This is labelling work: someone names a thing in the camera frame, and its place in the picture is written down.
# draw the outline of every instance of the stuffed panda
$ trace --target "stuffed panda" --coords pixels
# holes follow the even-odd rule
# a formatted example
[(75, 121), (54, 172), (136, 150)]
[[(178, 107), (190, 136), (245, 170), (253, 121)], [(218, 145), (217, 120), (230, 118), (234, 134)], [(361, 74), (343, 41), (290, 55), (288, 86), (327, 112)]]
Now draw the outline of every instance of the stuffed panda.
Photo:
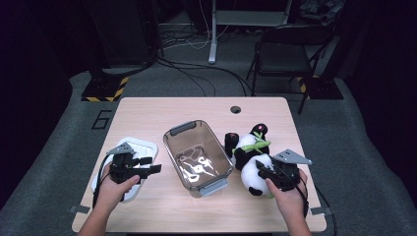
[(272, 161), (268, 154), (255, 155), (243, 166), (240, 174), (242, 183), (253, 196), (271, 196), (267, 182), (259, 176), (260, 170), (256, 161), (261, 162), (266, 168), (273, 171)]
[(258, 124), (252, 131), (242, 137), (236, 133), (225, 135), (224, 148), (236, 169), (241, 171), (244, 186), (254, 196), (269, 195), (265, 179), (258, 175), (256, 160), (269, 168), (272, 163), (269, 157), (270, 142), (266, 141), (268, 127)]
[(224, 138), (224, 148), (236, 169), (242, 170), (252, 156), (269, 154), (270, 142), (266, 141), (268, 127), (258, 124), (252, 131), (242, 137), (236, 133), (228, 133)]

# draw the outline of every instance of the clear plastic container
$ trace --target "clear plastic container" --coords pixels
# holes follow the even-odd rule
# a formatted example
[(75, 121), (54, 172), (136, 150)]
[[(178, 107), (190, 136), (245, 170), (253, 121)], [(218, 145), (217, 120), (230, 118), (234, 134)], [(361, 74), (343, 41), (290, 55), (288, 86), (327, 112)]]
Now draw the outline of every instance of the clear plastic container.
[(191, 196), (208, 196), (227, 186), (233, 165), (205, 121), (170, 129), (163, 141), (182, 184)]

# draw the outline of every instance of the black chair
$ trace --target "black chair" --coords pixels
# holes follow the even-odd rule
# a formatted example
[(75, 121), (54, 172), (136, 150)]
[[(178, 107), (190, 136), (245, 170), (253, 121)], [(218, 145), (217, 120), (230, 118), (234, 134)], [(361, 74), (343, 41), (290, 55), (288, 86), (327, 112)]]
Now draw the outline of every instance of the black chair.
[[(282, 25), (267, 29), (256, 44), (255, 57), (246, 80), (253, 72), (252, 96), (255, 96), (257, 76), (313, 79), (322, 51), (333, 37), (332, 30), (320, 25)], [(308, 57), (305, 46), (318, 46), (313, 56)], [(298, 114), (307, 99), (308, 87), (304, 90)]]

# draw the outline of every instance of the wooden table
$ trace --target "wooden table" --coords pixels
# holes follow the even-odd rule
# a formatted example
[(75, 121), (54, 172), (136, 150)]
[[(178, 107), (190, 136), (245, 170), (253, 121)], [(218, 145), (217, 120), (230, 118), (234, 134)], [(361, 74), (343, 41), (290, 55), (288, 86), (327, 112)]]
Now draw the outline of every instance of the wooden table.
[[(239, 106), (241, 112), (231, 112), (232, 106)], [(222, 144), (226, 133), (247, 134), (256, 124), (264, 123), (268, 126), (267, 141), (271, 141), (270, 154), (290, 148), (304, 155), (287, 101), (281, 97), (127, 97), (120, 101), (81, 205), (91, 207), (90, 184), (106, 152), (123, 138), (133, 137), (158, 146), (154, 164), (162, 164), (162, 170), (149, 176), (133, 200), (114, 209), (107, 232), (287, 231), (275, 200), (252, 196), (236, 169), (227, 178), (229, 185), (210, 196), (193, 198), (183, 187), (162, 137), (169, 129), (193, 120), (206, 121)], [(309, 178), (310, 207), (319, 207), (310, 170), (307, 165), (299, 167)], [(73, 230), (78, 232), (87, 217), (87, 214), (77, 213)], [(327, 228), (323, 215), (308, 214), (307, 222), (314, 232)]]

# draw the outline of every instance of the gray carpet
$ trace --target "gray carpet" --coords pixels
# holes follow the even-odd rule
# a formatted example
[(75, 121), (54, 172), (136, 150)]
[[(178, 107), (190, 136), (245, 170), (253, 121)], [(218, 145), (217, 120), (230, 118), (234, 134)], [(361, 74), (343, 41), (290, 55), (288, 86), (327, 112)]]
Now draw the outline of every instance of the gray carpet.
[[(236, 36), (220, 42), (214, 66), (245, 78), (256, 39)], [(164, 53), (168, 60), (207, 65), (209, 47), (178, 46)], [(200, 78), (190, 79), (154, 63), (129, 78), (122, 97), (244, 95), (239, 81), (228, 73), (214, 69), (187, 72)], [(73, 95), (68, 108), (0, 212), (0, 235), (74, 235), (75, 216), (68, 209), (81, 201), (109, 127), (92, 130), (92, 124), (101, 110), (111, 110), (102, 114), (111, 122), (118, 105), (117, 101), (81, 101), (88, 82), (88, 73), (71, 79)], [(416, 208), (369, 141), (349, 89), (343, 80), (336, 83), (344, 99), (307, 100), (302, 115), (296, 113), (301, 95), (286, 97), (304, 152), (314, 161), (315, 183), (334, 212), (338, 235), (417, 235)], [(280, 95), (268, 89), (258, 90), (259, 95)], [(333, 234), (331, 217), (327, 220), (328, 229), (318, 235)]]

